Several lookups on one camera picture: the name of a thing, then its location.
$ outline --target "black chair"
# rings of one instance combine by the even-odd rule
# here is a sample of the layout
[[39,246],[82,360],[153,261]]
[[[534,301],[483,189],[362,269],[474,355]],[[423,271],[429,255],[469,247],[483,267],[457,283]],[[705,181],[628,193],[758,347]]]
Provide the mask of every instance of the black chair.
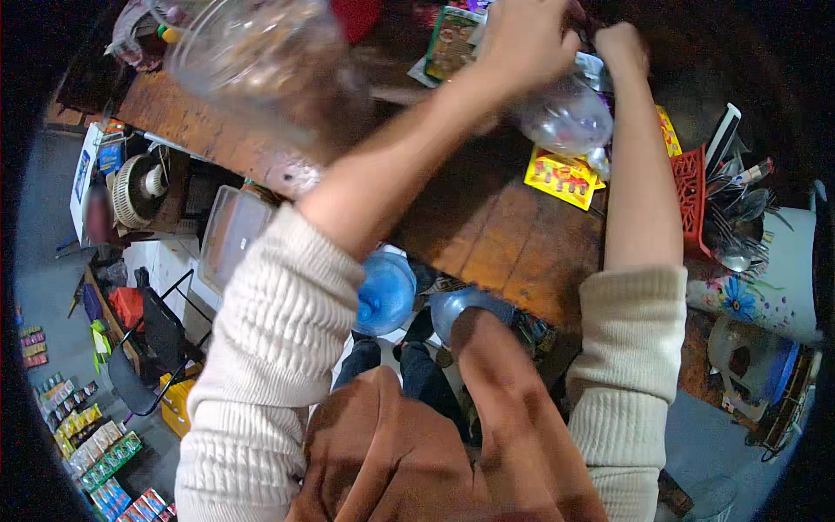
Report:
[[[172,291],[176,290],[183,298],[211,324],[211,320],[178,288],[179,284],[194,273],[189,270],[162,296],[157,295],[148,284],[148,271],[142,267],[136,271],[137,286],[142,291],[142,317],[136,324],[124,334],[110,354],[108,363],[108,375],[116,393],[127,405],[131,415],[144,417],[150,415],[159,404],[168,388],[185,380],[185,367],[190,359],[200,360],[202,352],[200,347],[209,335],[209,330],[200,342],[191,344],[185,338],[185,329],[180,319],[168,308],[163,301]],[[140,375],[134,371],[133,366],[124,353],[124,342],[134,335],[141,324],[145,324],[145,344],[156,354],[159,365],[171,373],[171,379],[159,391],[154,393],[156,386],[147,386]]]

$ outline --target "red bag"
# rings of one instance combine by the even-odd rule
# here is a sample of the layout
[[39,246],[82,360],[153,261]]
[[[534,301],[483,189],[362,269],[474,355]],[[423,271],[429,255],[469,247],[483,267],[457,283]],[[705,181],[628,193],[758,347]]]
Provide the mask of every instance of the red bag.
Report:
[[[110,292],[108,301],[125,328],[134,327],[134,324],[142,318],[142,292],[139,288],[126,286],[117,288]],[[142,323],[136,330],[142,332],[144,329],[145,324]]]

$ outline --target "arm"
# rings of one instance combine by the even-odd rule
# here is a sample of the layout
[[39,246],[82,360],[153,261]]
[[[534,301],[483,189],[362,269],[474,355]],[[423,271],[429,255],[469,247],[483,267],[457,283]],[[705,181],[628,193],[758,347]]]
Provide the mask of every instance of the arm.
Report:
[[[522,14],[491,18],[477,63],[282,207],[235,270],[189,395],[175,492],[183,520],[284,518],[305,473],[307,406],[327,396],[356,318],[358,262],[485,114],[573,62],[576,34],[564,43],[554,31],[562,0],[501,3]],[[533,19],[527,32],[522,15]]]
[[616,97],[604,269],[680,265],[681,211],[637,32],[618,24],[595,43]]
[[478,61],[338,160],[299,203],[301,214],[354,259],[365,259],[485,115],[574,62],[579,38],[559,30],[566,4],[572,13],[579,8],[565,0],[493,5]]
[[684,341],[681,215],[635,28],[598,32],[615,79],[604,267],[580,288],[569,431],[610,520],[652,520]]

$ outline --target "cream knit sweater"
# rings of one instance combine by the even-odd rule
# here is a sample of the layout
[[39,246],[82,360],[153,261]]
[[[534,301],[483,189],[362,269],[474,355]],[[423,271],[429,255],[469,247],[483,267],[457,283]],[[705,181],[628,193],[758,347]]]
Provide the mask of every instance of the cream knit sweater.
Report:
[[[305,473],[307,407],[325,398],[357,312],[362,268],[284,205],[226,288],[188,400],[180,519],[280,520]],[[651,520],[676,396],[686,271],[591,276],[569,430],[611,520]]]

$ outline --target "red plastic basket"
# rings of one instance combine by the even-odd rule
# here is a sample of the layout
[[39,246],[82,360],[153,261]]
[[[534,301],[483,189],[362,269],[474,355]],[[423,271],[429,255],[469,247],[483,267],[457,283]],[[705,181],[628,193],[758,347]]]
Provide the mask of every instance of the red plastic basket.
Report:
[[681,206],[681,226],[684,229],[684,249],[690,254],[711,251],[701,242],[705,219],[705,146],[670,158]]

